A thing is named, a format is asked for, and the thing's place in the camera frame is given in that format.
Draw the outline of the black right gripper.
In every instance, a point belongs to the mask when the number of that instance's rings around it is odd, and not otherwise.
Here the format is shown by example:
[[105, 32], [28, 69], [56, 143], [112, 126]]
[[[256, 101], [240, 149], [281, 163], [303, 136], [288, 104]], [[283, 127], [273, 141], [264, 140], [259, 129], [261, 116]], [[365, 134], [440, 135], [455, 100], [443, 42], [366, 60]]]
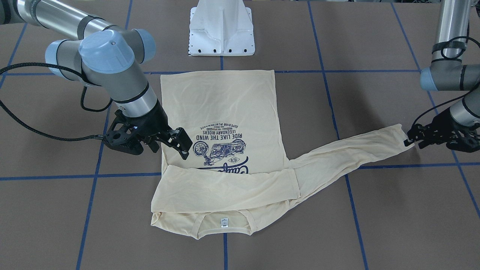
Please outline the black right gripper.
[[159, 103], [140, 117], [127, 117], [122, 110], [116, 110], [115, 119], [102, 142], [110, 149], [131, 155], [142, 154], [143, 144], [156, 153], [158, 142], [161, 142], [175, 149], [183, 160], [189, 157], [193, 144], [184, 128], [169, 129], [167, 115]]

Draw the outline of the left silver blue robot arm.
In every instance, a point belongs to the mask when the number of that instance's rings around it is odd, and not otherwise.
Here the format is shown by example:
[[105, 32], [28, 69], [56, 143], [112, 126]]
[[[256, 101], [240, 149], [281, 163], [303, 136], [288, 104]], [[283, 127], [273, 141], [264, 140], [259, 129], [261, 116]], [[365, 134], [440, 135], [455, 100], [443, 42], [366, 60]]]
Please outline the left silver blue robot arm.
[[468, 45], [479, 45], [469, 36], [471, 0], [443, 0], [432, 61], [420, 74], [422, 89], [427, 91], [465, 91], [452, 99], [451, 106], [434, 116], [431, 123], [415, 120], [403, 142], [406, 147], [418, 144], [420, 149], [446, 144], [448, 149], [473, 153], [479, 150], [480, 67], [465, 65], [463, 55]]

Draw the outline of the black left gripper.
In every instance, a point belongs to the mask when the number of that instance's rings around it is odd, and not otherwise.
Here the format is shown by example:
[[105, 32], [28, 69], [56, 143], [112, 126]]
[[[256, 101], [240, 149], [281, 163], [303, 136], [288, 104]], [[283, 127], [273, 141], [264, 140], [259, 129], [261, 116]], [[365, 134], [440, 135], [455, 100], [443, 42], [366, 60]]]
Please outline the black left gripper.
[[473, 153], [480, 149], [477, 128], [479, 128], [478, 123], [470, 126], [457, 123], [451, 116], [450, 110], [446, 109], [436, 115], [428, 125], [413, 124], [403, 144], [408, 147], [419, 142], [418, 148], [425, 148], [429, 145], [446, 143], [448, 149]]

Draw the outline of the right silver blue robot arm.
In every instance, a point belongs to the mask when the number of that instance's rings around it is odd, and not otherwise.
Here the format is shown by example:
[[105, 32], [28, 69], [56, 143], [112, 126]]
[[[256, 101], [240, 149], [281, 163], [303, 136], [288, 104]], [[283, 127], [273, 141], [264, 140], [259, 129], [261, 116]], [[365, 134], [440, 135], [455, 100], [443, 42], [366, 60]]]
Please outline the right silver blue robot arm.
[[192, 141], [183, 128], [173, 129], [140, 64], [156, 53], [154, 38], [144, 29], [125, 30], [105, 19], [57, 0], [2, 0], [1, 24], [28, 23], [51, 29], [65, 40], [51, 43], [44, 63], [20, 63], [1, 73], [25, 66], [48, 67], [51, 72], [87, 87], [103, 87], [118, 109], [104, 135], [74, 138], [101, 140], [110, 149], [140, 155], [143, 145], [153, 152], [164, 143], [187, 159]]

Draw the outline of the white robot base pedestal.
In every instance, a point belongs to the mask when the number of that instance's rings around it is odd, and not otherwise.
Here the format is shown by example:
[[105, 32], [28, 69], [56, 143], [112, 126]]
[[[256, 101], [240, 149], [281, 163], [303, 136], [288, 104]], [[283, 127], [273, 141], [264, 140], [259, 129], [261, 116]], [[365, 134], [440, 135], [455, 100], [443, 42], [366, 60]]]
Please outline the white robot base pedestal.
[[242, 0], [200, 0], [190, 9], [190, 56], [252, 56], [252, 10]]

